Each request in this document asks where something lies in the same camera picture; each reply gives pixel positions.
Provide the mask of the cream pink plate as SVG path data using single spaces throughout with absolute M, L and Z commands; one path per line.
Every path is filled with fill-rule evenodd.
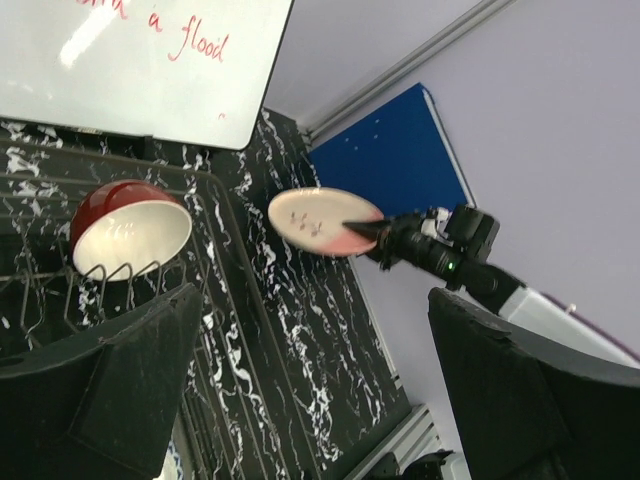
M 286 190 L 269 203 L 268 218 L 287 243 L 324 256 L 363 254 L 376 245 L 346 228 L 345 222 L 371 222 L 384 218 L 374 204 L 350 192 L 328 187 Z

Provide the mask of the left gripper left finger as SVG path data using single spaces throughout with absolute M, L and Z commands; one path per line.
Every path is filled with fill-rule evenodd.
M 201 320 L 192 284 L 1 363 L 4 479 L 153 479 Z

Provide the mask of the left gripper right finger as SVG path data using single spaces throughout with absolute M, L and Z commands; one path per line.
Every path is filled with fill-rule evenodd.
M 441 288 L 429 323 L 474 479 L 636 479 L 639 372 Z

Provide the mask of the blue white patterned bowl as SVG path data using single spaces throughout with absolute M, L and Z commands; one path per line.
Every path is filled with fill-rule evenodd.
M 157 480 L 183 480 L 184 469 L 180 454 L 173 439 L 169 441 L 163 468 Z

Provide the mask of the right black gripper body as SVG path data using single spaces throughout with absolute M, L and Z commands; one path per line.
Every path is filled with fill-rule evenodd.
M 410 213 L 392 217 L 392 225 L 367 256 L 381 270 L 390 270 L 404 260 L 429 273 L 440 272 L 440 244 L 421 233 L 425 213 Z

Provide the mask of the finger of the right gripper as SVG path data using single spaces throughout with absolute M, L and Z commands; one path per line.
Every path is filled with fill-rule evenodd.
M 373 221 L 344 221 L 342 226 L 368 240 L 379 240 L 389 230 L 392 221 L 380 219 Z

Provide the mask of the red floral bowl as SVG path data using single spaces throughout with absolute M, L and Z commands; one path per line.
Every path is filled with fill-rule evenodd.
M 111 182 L 88 194 L 74 213 L 72 262 L 92 280 L 128 281 L 165 265 L 191 232 L 191 215 L 164 190 L 139 180 Z

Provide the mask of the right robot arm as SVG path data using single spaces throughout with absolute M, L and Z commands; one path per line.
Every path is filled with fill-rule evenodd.
M 367 254 L 383 270 L 405 261 L 446 283 L 464 289 L 502 319 L 582 353 L 637 368 L 639 355 L 570 309 L 487 262 L 500 223 L 469 205 L 431 208 L 375 221 L 345 221 L 343 226 L 374 242 Z

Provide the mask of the blue folder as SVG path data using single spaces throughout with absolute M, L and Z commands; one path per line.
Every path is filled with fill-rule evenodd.
M 436 104 L 417 83 L 314 147 L 320 184 L 349 191 L 388 215 L 474 206 Z

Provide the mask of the white whiteboard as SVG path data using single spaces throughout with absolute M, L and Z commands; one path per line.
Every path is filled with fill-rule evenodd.
M 5 1 L 1 113 L 242 149 L 291 9 L 288 1 Z

